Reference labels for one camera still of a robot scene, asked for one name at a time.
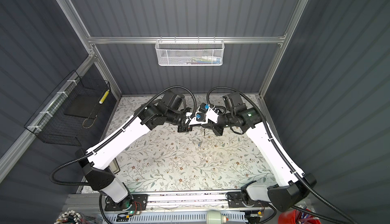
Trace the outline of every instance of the red container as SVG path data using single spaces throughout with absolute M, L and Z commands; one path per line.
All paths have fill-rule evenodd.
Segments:
M 283 212 L 279 216 L 278 224 L 295 224 L 295 217 L 298 214 L 298 212 L 299 211 L 297 211 L 297 210 Z M 309 220 L 306 223 L 321 224 L 321 222 L 319 220 Z

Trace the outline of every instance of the floral tablecloth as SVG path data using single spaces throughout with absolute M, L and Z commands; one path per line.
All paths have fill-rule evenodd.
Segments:
M 205 95 L 195 97 L 198 104 L 206 102 Z M 248 97 L 256 103 L 255 95 Z M 122 97 L 106 135 L 119 128 L 150 98 Z M 223 105 L 221 95 L 211 95 L 210 101 Z M 188 106 L 193 104 L 191 97 L 186 96 L 186 102 Z M 177 126 L 160 125 L 137 139 L 116 159 L 120 167 L 116 176 L 131 192 L 232 189 L 252 180 L 275 181 L 255 144 L 246 134 L 234 134 L 230 129 L 218 137 L 201 127 L 177 133 Z M 82 190 L 91 192 L 94 191 L 88 186 Z

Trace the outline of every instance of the corrugated gray wall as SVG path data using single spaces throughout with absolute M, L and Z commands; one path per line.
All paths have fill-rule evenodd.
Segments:
M 389 1 L 310 0 L 265 97 L 286 151 L 359 223 L 390 214 Z
M 87 53 L 55 0 L 0 0 L 0 156 L 23 125 Z M 53 223 L 74 187 L 48 175 L 74 158 L 71 146 L 35 140 L 0 183 L 0 223 Z M 78 166 L 61 172 L 80 180 Z
M 72 0 L 91 36 L 281 36 L 297 0 Z M 153 45 L 98 45 L 123 94 L 171 85 L 258 92 L 277 45 L 226 45 L 223 65 L 161 67 Z

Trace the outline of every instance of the black wire basket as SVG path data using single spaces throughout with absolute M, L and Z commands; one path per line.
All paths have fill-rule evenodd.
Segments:
M 110 83 L 105 80 L 77 77 L 59 93 L 58 98 L 46 110 L 35 125 L 33 116 L 25 128 L 44 143 L 85 146 L 94 122 L 110 93 Z

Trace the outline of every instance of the yellow marker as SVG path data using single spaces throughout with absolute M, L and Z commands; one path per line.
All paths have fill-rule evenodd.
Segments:
M 107 90 L 107 91 L 104 93 L 104 96 L 100 99 L 99 104 L 103 104 L 103 102 L 104 102 L 104 100 L 107 98 L 107 95 L 108 95 L 109 92 L 110 92 L 110 90 Z

